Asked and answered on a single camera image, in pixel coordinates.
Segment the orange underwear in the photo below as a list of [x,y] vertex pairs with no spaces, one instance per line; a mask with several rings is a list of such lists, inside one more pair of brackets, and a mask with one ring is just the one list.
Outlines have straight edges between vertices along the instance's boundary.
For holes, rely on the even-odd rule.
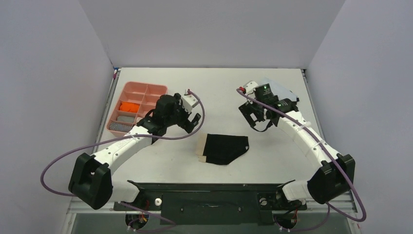
[[119,106],[119,111],[137,113],[140,108],[140,105],[132,102],[122,101]]

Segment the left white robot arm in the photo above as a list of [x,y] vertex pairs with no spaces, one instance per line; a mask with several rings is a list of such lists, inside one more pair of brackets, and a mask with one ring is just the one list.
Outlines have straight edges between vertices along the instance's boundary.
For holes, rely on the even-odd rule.
[[140,119],[123,137],[108,140],[108,147],[92,155],[83,153],[75,161],[68,189],[94,210],[108,202],[126,202],[139,210],[144,194],[132,182],[114,182],[112,176],[127,160],[158,139],[166,139],[167,128],[177,125],[185,137],[199,131],[205,120],[200,98],[187,90],[183,95],[162,95],[155,108]]

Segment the black underwear beige waistband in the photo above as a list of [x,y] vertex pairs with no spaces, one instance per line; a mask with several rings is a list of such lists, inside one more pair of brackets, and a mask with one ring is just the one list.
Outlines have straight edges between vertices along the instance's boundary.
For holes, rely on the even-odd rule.
[[249,150],[247,136],[201,134],[195,154],[203,163],[228,165]]

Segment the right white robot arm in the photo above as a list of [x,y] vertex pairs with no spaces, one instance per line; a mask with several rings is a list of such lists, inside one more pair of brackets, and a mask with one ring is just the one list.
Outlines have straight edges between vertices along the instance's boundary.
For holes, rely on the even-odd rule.
[[285,132],[302,151],[305,162],[313,170],[307,179],[294,180],[281,186],[275,203],[289,207],[296,200],[312,199],[326,204],[353,189],[356,162],[351,155],[343,155],[327,144],[306,121],[297,102],[274,95],[269,84],[250,82],[237,92],[246,98],[239,110],[250,127],[267,121]]

